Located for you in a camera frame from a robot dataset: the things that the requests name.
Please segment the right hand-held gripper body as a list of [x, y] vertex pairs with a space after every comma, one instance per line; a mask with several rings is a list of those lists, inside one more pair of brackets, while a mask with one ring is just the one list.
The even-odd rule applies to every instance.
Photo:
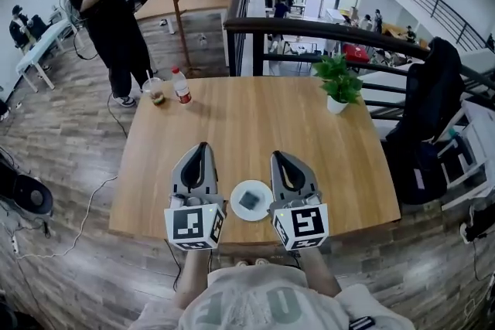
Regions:
[[320, 191], [303, 196], [275, 194], [268, 208], [271, 224], [286, 250], [319, 247], [329, 236], [327, 204]]

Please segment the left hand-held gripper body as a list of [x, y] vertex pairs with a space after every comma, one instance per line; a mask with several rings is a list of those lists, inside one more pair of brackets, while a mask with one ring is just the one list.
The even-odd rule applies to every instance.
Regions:
[[164, 210], [168, 241], [181, 250], [214, 250], [226, 219], [226, 201], [217, 194], [191, 196], [172, 192]]

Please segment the white round plate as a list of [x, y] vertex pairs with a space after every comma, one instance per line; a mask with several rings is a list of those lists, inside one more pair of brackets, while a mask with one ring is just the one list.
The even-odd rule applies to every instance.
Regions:
[[[259, 191], [264, 196], [262, 204], [257, 210], [246, 210], [239, 205], [239, 199], [245, 191]], [[268, 209], [273, 202], [273, 195], [270, 188], [258, 180], [245, 180], [240, 182], [232, 191], [230, 196], [230, 207], [237, 217], [244, 221], [256, 222], [264, 219], [268, 215]]]

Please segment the person's left forearm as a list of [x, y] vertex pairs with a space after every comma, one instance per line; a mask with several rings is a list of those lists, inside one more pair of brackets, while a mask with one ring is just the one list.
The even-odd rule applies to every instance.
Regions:
[[187, 252], [182, 275], [173, 298], [173, 304], [177, 308], [185, 310], [207, 289], [209, 258], [209, 250]]

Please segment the person's right forearm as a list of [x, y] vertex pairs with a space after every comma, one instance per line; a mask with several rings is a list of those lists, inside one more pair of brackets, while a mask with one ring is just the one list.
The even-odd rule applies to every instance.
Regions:
[[300, 250], [299, 254], [309, 288], [327, 297], [336, 297], [342, 289], [319, 249], [306, 248]]

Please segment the wooden table with white legs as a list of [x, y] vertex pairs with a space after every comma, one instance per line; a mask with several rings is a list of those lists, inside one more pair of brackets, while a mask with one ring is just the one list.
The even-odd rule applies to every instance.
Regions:
[[269, 182], [271, 153], [280, 150], [315, 172], [331, 235], [400, 218], [380, 138], [363, 102], [330, 113], [315, 77], [204, 78], [191, 80], [189, 88], [189, 104], [177, 100], [171, 83], [163, 85], [164, 104], [140, 100], [121, 160], [110, 230], [166, 238], [172, 169], [203, 141], [213, 149], [224, 197], [244, 180]]

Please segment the plastic bottle with red label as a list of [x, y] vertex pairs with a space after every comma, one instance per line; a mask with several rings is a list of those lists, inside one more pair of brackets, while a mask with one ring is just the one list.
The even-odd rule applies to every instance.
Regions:
[[181, 104], [188, 104], [191, 102], [192, 97], [187, 79], [177, 66], [172, 68], [172, 85]]

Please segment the person's white printed shirt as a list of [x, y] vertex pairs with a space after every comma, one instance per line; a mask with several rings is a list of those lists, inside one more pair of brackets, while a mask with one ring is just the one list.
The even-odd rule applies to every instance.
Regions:
[[350, 330], [369, 317], [371, 330], [415, 330], [362, 284], [331, 298], [309, 288], [301, 270], [277, 264], [228, 267], [186, 309], [148, 303], [128, 330]]

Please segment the clear plastic cup with straw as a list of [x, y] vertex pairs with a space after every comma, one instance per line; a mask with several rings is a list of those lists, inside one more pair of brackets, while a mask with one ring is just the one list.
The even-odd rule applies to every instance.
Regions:
[[155, 106], [160, 106], [165, 101], [163, 81], [158, 77], [153, 77], [149, 70], [146, 70], [146, 74], [147, 80], [143, 83], [142, 90]]

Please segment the green plant in white pot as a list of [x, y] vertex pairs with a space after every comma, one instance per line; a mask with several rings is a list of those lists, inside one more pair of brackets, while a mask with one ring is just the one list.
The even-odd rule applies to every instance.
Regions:
[[326, 92], [330, 113], [340, 114], [348, 104], [358, 103], [363, 82], [348, 70], [343, 54], [322, 56], [312, 67], [322, 81], [320, 88]]

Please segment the small black striped device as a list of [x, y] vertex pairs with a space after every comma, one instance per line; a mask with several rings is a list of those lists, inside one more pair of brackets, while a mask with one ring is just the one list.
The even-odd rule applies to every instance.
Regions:
[[349, 330], [368, 330], [375, 326], [375, 320], [370, 316], [355, 319], [349, 323]]

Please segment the red square object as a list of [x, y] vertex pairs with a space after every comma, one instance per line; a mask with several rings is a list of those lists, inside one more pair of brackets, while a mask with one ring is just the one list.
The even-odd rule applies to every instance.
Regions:
[[366, 49], [362, 46], [346, 43], [343, 45], [343, 54], [346, 61], [349, 62], [369, 63], [370, 61]]

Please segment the black office chair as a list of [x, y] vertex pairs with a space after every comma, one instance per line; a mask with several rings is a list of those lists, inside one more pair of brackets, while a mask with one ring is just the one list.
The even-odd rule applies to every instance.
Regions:
[[460, 108], [465, 90], [457, 49], [439, 37], [429, 47], [424, 63], [409, 67], [402, 118], [382, 141], [396, 195], [407, 205], [422, 205], [446, 193], [432, 141]]

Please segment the black round device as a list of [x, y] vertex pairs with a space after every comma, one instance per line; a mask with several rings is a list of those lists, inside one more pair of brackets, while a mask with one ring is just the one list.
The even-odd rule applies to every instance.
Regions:
[[0, 155], [0, 199], [38, 216], [51, 216], [53, 195], [38, 179], [15, 170]]

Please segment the black balcony railing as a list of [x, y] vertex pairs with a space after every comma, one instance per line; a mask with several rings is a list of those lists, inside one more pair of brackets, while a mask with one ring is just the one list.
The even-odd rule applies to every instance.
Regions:
[[[231, 0], [227, 17], [224, 22], [224, 29], [227, 33], [227, 64], [230, 77], [239, 77], [242, 71], [242, 61], [244, 52], [244, 40], [246, 34], [253, 35], [252, 47], [252, 75], [263, 76], [264, 61], [302, 61], [304, 63], [319, 62], [320, 57], [314, 53], [301, 56], [270, 55], [265, 52], [265, 35], [269, 33], [281, 33], [290, 36], [306, 36], [317, 39], [334, 39], [337, 42], [353, 43], [364, 46], [377, 47], [406, 56], [424, 60], [428, 54], [428, 49], [407, 43], [404, 40], [391, 38], [389, 36], [378, 35], [358, 28], [351, 28], [342, 25], [330, 24], [326, 22], [304, 21], [300, 19], [274, 19], [266, 17], [247, 17], [249, 0]], [[356, 69], [371, 70], [404, 76], [408, 72], [387, 66], [378, 66], [372, 63], [359, 63], [348, 61], [348, 65]], [[495, 83], [475, 70], [462, 65], [459, 73], [488, 89], [495, 90]], [[474, 103], [488, 105], [488, 108], [495, 111], [495, 99], [478, 94], [473, 90], [465, 88], [464, 93], [468, 95], [468, 100]]]

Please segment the white desk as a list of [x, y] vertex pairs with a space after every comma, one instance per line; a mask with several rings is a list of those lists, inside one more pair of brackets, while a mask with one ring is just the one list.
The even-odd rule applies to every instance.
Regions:
[[[449, 138], [449, 129], [460, 134], [458, 141]], [[439, 137], [446, 143], [438, 153], [446, 188], [452, 190], [482, 171], [485, 180], [442, 205], [451, 209], [471, 199], [486, 198], [495, 190], [495, 111], [463, 100], [461, 107]]]

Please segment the white narrow table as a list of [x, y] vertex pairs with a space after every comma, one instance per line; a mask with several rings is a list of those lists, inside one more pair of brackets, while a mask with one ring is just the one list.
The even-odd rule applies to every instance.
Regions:
[[15, 70], [18, 75], [22, 76], [27, 84], [31, 87], [34, 93], [38, 92], [36, 85], [27, 77], [26, 70], [29, 66], [36, 68], [38, 74], [42, 77], [42, 80], [46, 83], [48, 88], [51, 90], [55, 89], [55, 86], [46, 75], [45, 71], [41, 67], [39, 61], [41, 60], [43, 54], [49, 49], [54, 43], [57, 45], [61, 53], [65, 53], [66, 49], [62, 44], [60, 35], [68, 28], [71, 28], [74, 37], [77, 37], [77, 28], [68, 19], [63, 19], [56, 24], [50, 26], [41, 36], [40, 40], [36, 42], [33, 48], [31, 48], [16, 65]]

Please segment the black stair railing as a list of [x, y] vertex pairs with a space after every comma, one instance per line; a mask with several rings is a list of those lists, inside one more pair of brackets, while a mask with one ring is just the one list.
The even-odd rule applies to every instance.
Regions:
[[474, 51], [485, 49], [483, 37], [454, 9], [443, 0], [410, 0], [425, 10], [429, 17], [435, 20], [462, 50]]

